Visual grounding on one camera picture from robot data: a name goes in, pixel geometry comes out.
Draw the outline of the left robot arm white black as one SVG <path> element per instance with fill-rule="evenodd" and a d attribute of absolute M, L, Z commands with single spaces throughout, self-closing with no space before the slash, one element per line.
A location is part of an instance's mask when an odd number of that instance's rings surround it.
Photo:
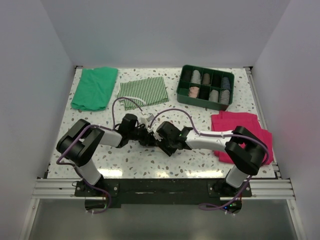
<path fill-rule="evenodd" d="M 115 129 L 80 119 L 58 141 L 56 150 L 61 157 L 57 164 L 61 165 L 61 160 L 67 159 L 68 164 L 87 182 L 86 191 L 92 196 L 99 196 L 104 190 L 103 176 L 92 160 L 98 145 L 122 148 L 129 141 L 137 141 L 144 147 L 154 147 L 156 143 L 153 134 L 148 132 L 144 123 L 138 124 L 134 114 L 127 113 Z"/>

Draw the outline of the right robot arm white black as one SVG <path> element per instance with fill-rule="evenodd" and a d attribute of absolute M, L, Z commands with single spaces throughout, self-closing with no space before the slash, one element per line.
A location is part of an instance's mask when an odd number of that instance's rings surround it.
<path fill-rule="evenodd" d="M 250 176 L 256 176 L 260 167 L 269 158 L 268 147 L 248 129 L 237 126 L 228 131 L 198 131 L 192 127 L 178 129 L 172 123 L 164 121 L 153 132 L 159 147 L 168 156 L 176 150 L 211 150 L 226 153 L 232 163 L 227 173 L 223 192 L 235 196 L 243 182 Z"/>

